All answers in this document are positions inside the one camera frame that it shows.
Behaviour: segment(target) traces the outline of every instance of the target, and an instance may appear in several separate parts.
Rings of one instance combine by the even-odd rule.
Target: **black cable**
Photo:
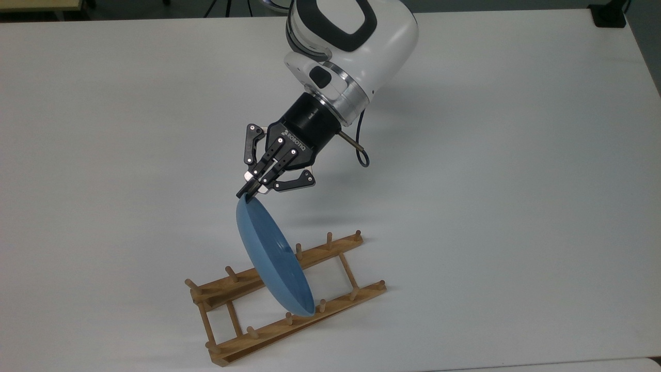
[[[225,7],[225,18],[229,18],[230,8],[232,8],[232,0],[227,0],[227,6]]]
[[[202,18],[206,18],[209,15],[209,12],[211,12],[211,9],[213,9],[216,1],[218,1],[218,0],[213,0],[211,2],[211,6],[209,7],[209,9],[207,9],[207,13],[204,13],[204,17],[202,17]]]
[[[207,9],[207,13],[204,13],[204,17],[202,17],[202,18],[206,18],[209,15],[209,13],[211,13],[211,10],[214,8],[214,5],[215,5],[216,1],[218,1],[218,0],[213,0],[211,2],[211,6],[209,7],[209,9]],[[225,8],[225,18],[229,17],[229,9],[231,7],[232,7],[232,0],[227,0],[227,6]]]
[[[363,110],[363,112],[360,113],[360,118],[358,119],[358,127],[356,127],[356,143],[359,143],[358,140],[360,139],[360,126],[363,124],[364,115],[365,115],[365,110]],[[363,156],[365,157],[365,162],[363,162],[363,159],[360,157],[360,154],[363,154]],[[358,149],[356,149],[356,157],[358,158],[358,163],[360,163],[360,165],[362,165],[365,168],[369,167],[369,156],[367,151],[365,150],[358,151]]]

